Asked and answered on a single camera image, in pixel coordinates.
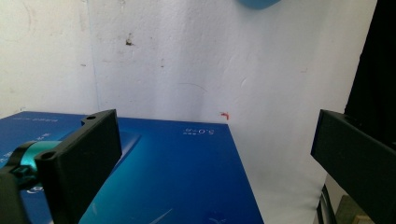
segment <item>black plastic bracket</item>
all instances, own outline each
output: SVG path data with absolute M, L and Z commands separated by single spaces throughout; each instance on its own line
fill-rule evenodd
M 321 110 L 311 155 L 375 223 L 396 223 L 396 150 L 348 115 Z
M 82 127 L 58 146 L 35 156 L 38 180 L 56 224 L 79 222 L 121 156 L 116 110 L 92 114 L 81 122 Z M 29 223 L 18 178 L 11 172 L 22 155 L 14 151 L 11 166 L 0 170 L 1 223 Z

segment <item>black panel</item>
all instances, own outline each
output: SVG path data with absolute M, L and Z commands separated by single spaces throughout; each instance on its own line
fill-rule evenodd
M 57 147 L 35 157 L 55 223 L 78 223 L 120 158 L 115 110 L 99 112 Z
M 0 223 L 29 223 L 17 181 L 10 173 L 0 174 Z
M 396 151 L 347 115 L 321 110 L 311 155 L 377 224 L 396 223 Z
M 396 1 L 378 0 L 345 114 L 396 145 Z

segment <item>teal part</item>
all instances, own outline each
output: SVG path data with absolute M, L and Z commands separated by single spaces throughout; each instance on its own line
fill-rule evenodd
M 35 156 L 42 151 L 53 149 L 60 143 L 61 141 L 42 141 L 32 144 L 23 154 L 21 165 L 30 165 L 35 171 L 37 171 L 37 167 L 35 166 Z
M 279 1 L 280 0 L 239 0 L 240 3 L 254 9 L 264 9 Z

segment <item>black mount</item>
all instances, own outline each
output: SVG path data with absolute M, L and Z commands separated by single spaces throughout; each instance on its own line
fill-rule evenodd
M 78 223 L 121 156 L 116 110 L 92 114 L 58 146 L 35 156 L 37 173 L 21 165 L 18 147 L 0 169 L 0 223 L 30 223 L 19 191 L 41 182 L 53 221 Z

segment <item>blue object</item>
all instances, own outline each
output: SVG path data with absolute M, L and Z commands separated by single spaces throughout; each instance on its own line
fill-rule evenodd
M 83 117 L 0 119 L 0 167 L 21 143 L 63 139 Z M 119 128 L 124 157 L 80 223 L 263 223 L 226 124 L 119 118 Z M 21 196 L 33 223 L 50 223 L 40 186 Z
M 264 9 L 279 2 L 280 0 L 238 0 L 240 3 L 247 7 L 255 9 Z

